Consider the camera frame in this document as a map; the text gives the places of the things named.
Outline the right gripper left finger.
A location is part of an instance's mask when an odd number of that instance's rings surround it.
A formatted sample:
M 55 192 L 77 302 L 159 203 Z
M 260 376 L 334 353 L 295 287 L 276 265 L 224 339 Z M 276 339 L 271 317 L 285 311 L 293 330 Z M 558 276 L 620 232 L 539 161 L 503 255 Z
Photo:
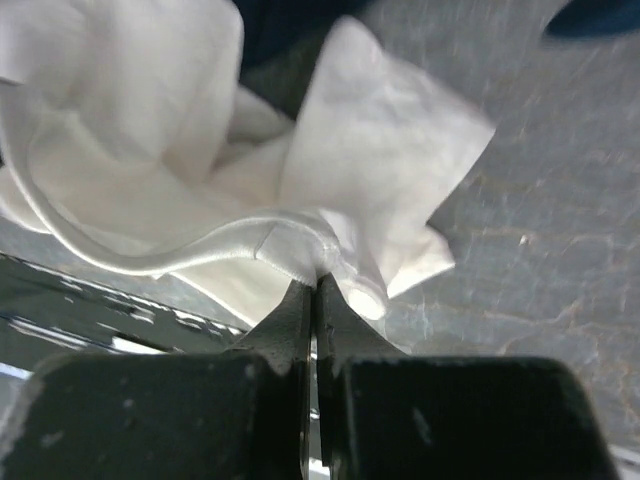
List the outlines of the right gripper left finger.
M 219 353 L 54 357 L 1 422 L 5 479 L 305 479 L 312 291 Z

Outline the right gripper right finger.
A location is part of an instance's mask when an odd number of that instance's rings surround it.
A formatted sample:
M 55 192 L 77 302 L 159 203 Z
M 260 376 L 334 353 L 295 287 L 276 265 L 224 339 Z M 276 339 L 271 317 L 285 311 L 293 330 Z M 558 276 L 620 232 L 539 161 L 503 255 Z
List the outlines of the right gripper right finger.
M 335 479 L 615 479 L 561 362 L 409 356 L 323 277 L 314 295 L 323 463 Z

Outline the white t shirt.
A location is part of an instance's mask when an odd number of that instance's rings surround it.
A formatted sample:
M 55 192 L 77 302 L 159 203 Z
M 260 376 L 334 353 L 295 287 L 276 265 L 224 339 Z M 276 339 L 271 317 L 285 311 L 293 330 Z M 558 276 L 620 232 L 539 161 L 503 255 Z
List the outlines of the white t shirt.
M 351 17 L 290 120 L 240 85 L 243 40 L 228 1 L 3 2 L 1 212 L 250 325 L 326 274 L 377 320 L 453 267 L 427 222 L 494 126 Z

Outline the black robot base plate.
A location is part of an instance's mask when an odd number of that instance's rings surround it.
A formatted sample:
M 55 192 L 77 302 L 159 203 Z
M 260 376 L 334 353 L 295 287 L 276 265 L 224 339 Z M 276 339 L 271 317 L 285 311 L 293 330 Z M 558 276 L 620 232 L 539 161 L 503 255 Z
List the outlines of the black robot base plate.
M 157 302 L 1 256 L 1 318 L 22 334 L 79 350 L 218 352 L 244 332 Z

